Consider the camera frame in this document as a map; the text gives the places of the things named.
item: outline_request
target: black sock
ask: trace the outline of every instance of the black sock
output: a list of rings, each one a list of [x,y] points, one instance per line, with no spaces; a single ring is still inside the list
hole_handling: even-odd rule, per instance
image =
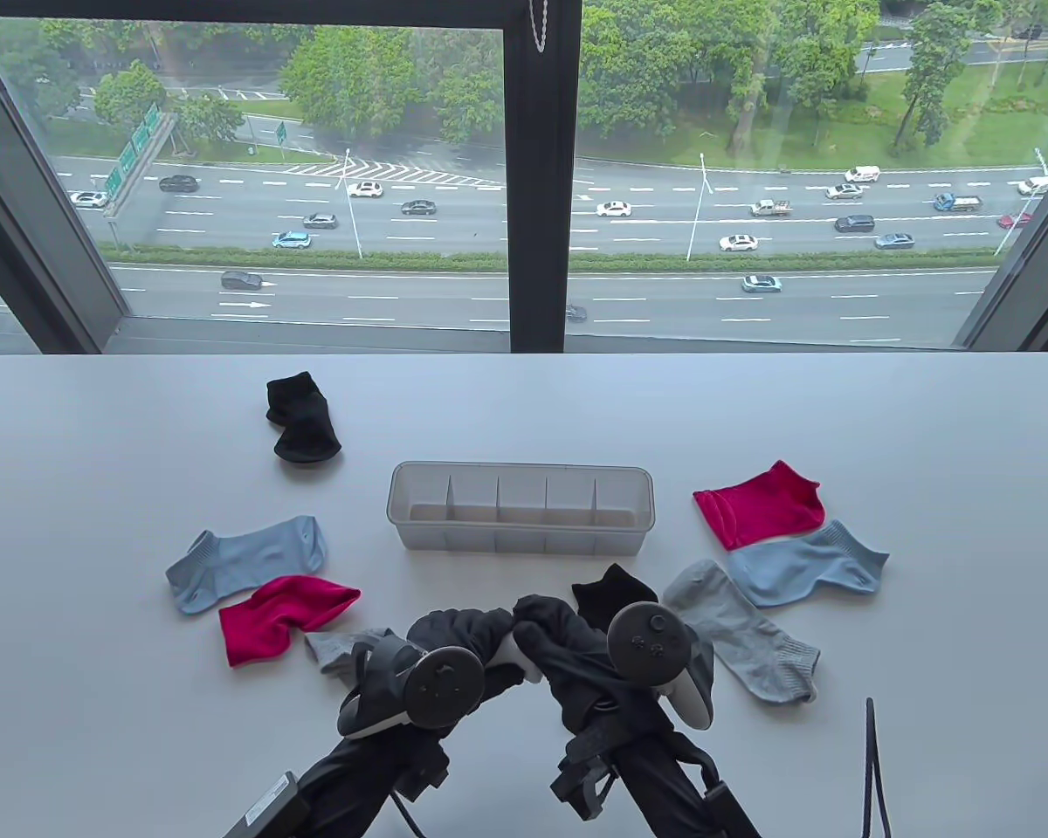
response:
[[[656,592],[619,564],[611,564],[596,582],[572,583],[578,615],[599,632],[608,632],[616,612],[633,602],[659,602]]]
[[[328,403],[309,372],[269,380],[268,420],[284,426],[276,455],[288,463],[321,463],[342,450]]]

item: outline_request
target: glass pane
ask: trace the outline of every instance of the glass pane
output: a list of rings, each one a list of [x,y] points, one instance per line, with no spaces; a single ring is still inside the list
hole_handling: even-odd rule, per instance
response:
[[[1048,2],[902,8],[585,0],[568,331],[952,346],[1041,219]]]
[[[500,32],[0,18],[0,75],[136,315],[507,330]]]

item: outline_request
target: vr controller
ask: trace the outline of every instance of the vr controller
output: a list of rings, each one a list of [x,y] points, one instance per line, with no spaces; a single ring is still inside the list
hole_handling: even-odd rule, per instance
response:
[[[712,662],[692,642],[692,631],[674,612],[655,602],[626,605],[605,635],[609,658],[626,681],[651,687],[672,704],[676,715],[704,731],[715,719],[711,703]],[[485,686],[477,655],[462,646],[424,650],[390,636],[372,649],[353,648],[358,660],[358,693],[339,711],[337,731],[346,738],[371,736],[397,724],[437,729],[475,709]],[[514,665],[539,684],[539,667],[509,634],[488,667]]]

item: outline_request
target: white table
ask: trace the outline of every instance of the white table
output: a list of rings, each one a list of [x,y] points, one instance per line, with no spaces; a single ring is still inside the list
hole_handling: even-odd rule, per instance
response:
[[[303,369],[345,444],[311,472],[264,419],[265,381]],[[1048,355],[209,355],[0,358],[0,838],[220,838],[331,749],[342,689],[302,639],[234,671],[217,612],[174,610],[163,572],[204,527],[316,515],[324,574],[364,591],[347,627],[569,598],[606,569],[406,553],[385,516],[406,459],[647,468],[657,523],[626,567],[656,590],[723,555],[692,490],[786,459],[891,551],[882,589],[772,615],[823,650],[818,701],[771,709],[719,665],[695,741],[765,838],[854,838],[871,694],[898,838],[1048,836]],[[417,820],[647,835],[620,786],[591,823],[556,801],[567,738],[524,683],[447,740]],[[385,807],[369,835],[408,833]]]

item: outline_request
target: chain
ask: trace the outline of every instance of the chain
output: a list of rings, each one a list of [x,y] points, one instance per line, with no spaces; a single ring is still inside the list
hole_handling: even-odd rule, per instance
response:
[[[536,41],[536,48],[542,52],[548,45],[548,0],[543,0],[543,23],[539,32],[536,30],[536,8],[532,6],[532,0],[527,0],[527,12],[528,19],[531,20],[531,39]]]

